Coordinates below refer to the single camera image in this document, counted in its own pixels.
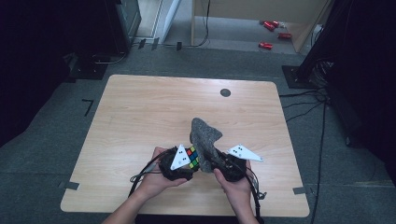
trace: table top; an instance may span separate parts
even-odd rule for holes
[[[222,96],[223,89],[231,95]],[[220,151],[242,144],[263,157],[251,162],[267,192],[262,216],[308,216],[305,194],[293,191],[303,183],[274,83],[126,75],[108,80],[70,179],[79,188],[65,191],[62,210],[113,212],[155,147],[191,145],[193,118],[222,132]],[[149,200],[140,214],[234,216],[214,175],[201,171]]]

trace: gray carpet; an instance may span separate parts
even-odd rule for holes
[[[110,75],[265,80],[275,82],[279,94],[289,94],[303,90],[288,88],[281,65],[299,65],[303,60],[301,55],[273,52],[189,48],[176,51],[162,46],[152,51],[149,46],[134,47],[125,59],[107,68],[103,80],[61,84],[26,132],[0,148],[0,223],[100,223],[108,216],[63,212],[60,203],[64,190],[58,184],[67,181],[73,172]],[[94,100],[87,116],[89,103],[82,99]],[[314,101],[313,96],[281,98],[283,106]],[[302,114],[312,106],[285,108],[285,118]],[[323,105],[288,122],[311,211],[316,199],[322,112]],[[342,124],[330,105],[326,107],[325,120],[315,223],[396,223],[396,190],[383,163],[364,148],[345,146]],[[141,218],[140,223],[154,223],[154,219],[158,219],[155,223],[171,223],[161,222],[160,217]],[[310,223],[311,215],[264,219],[268,224]]]

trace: white triangular marker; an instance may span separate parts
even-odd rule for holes
[[[187,155],[186,148],[180,144],[180,146],[178,146],[174,160],[172,161],[171,170],[176,170],[177,168],[187,165],[190,162],[191,160],[189,155]]]
[[[232,147],[227,150],[228,153],[235,156],[236,158],[243,159],[243,160],[252,160],[252,161],[263,161],[263,159],[258,156],[256,153],[250,151],[246,147],[242,145],[238,145],[236,147]]]

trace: floor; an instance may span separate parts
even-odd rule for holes
[[[147,42],[154,38],[163,38],[165,18],[171,7],[172,0],[140,0],[140,12],[142,23],[136,35],[136,39],[147,39]],[[182,42],[183,46],[191,45],[191,11],[192,1],[181,1],[172,26],[164,40],[160,43],[166,45],[176,45]],[[206,18],[195,17],[195,38],[194,45],[203,42],[206,30]],[[287,33],[287,27],[276,28],[270,32],[259,21],[235,20],[208,18],[208,39],[201,46],[207,49],[234,49],[242,51],[260,51],[306,55],[311,49],[311,38],[307,38],[304,47],[300,52],[296,52],[291,41],[278,39],[277,33]],[[320,30],[318,26],[312,36]],[[271,50],[259,48],[260,42],[267,42],[273,45]]]

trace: person's left hand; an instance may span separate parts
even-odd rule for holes
[[[165,150],[167,149],[155,147],[152,159],[158,156],[160,153],[164,152]],[[145,174],[142,183],[135,191],[135,193],[141,194],[141,196],[143,196],[146,200],[157,196],[167,188],[177,187],[187,182],[187,179],[185,178],[171,181],[163,177],[163,174],[161,174],[161,170],[158,164],[155,165],[154,169],[152,169],[152,172],[159,172],[159,174]]]

